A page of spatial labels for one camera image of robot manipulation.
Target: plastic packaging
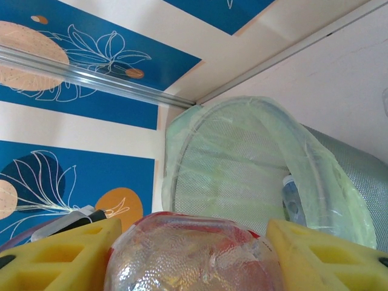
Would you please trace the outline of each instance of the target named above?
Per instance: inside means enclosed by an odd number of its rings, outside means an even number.
[[[113,244],[105,291],[281,291],[265,238],[222,219],[159,212]]]
[[[275,101],[244,96],[176,118],[167,131],[164,210],[236,221],[264,235],[285,219],[292,173],[306,224],[376,248],[370,212],[333,154]]]
[[[301,198],[292,175],[284,177],[283,186],[283,203],[289,214],[290,221],[306,226],[306,217],[304,217]]]

